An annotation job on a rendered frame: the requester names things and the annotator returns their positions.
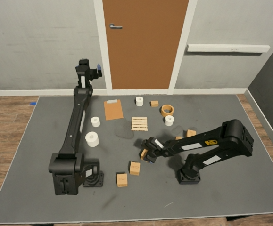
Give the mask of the small square wooden pallet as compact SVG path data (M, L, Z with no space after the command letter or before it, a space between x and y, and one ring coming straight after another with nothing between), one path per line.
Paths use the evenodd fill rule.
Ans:
M147 131L147 117L132 117L133 131Z

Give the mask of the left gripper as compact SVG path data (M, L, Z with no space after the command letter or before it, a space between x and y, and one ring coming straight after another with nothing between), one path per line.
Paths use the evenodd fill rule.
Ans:
M93 69L94 70L94 78L93 79L98 79L99 77L102 77L102 71L101 71L101 66L97 65L97 68L96 69Z

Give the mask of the tan flat board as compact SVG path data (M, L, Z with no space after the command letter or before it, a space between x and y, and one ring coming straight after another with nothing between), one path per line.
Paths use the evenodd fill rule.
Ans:
M123 118L120 100L109 100L104 102L106 120Z

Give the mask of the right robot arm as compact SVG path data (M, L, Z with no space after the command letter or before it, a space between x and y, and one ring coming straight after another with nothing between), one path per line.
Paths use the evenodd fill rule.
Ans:
M201 155L188 154L185 165L179 168L182 182L199 182L201 181L199 170L206 166L239 155L252 156L253 142L254 139L241 121L233 119L223 122L222 126L214 130L178 140L168 140L165 143L150 137L143 140L141 148L148 150L150 157L157 155L166 158L188 150L219 145Z

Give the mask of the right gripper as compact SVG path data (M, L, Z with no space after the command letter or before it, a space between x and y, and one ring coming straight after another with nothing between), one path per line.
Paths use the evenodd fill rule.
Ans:
M148 152L149 152L149 151L147 151L147 153L146 153L146 155L144 156L143 159L144 159L145 161L150 162L151 164L152 164L152 163L155 163L155 161L156 161L156 159L157 159L158 156L155 154L155 155L156 155L155 157L150 157L150 156L148 155Z

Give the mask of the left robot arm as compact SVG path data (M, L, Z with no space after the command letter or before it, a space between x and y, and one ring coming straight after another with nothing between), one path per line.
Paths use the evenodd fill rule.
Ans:
M84 154L78 152L85 113L93 94L94 70L89 60L82 58L76 68L78 86L74 88L74 108L66 137L59 153L52 153L49 173L52 173L55 195L77 195L78 187L102 186L104 173L99 161L84 161ZM91 78L92 79L91 79Z

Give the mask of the tan cardboard cube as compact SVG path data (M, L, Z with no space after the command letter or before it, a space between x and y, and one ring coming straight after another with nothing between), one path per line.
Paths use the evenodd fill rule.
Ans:
M151 101L151 107L156 107L158 106L158 101Z

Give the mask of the tan cardboard carton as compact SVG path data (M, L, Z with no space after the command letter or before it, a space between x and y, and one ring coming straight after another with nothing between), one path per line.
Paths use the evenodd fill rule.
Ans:
M118 187L127 186L127 174L117 174Z
M142 152L142 154L141 154L141 159L142 159L142 160L143 160L144 156L146 155L147 151L148 151L148 150L146 150L146 149L143 150L143 152Z
M130 174L139 175L139 171L140 171L140 163L131 162Z
M196 135L196 131L187 130L187 132L186 132L186 137L190 137L190 136L193 136L193 135Z

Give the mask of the tan hollow tube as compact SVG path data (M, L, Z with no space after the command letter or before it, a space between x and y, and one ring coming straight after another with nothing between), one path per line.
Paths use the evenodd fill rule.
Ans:
M165 109L171 111L171 113L164 112ZM164 117L166 117L168 115L172 116L173 112L174 112L174 108L171 105L164 105L164 106L162 106L162 110L161 110L162 116L164 116Z

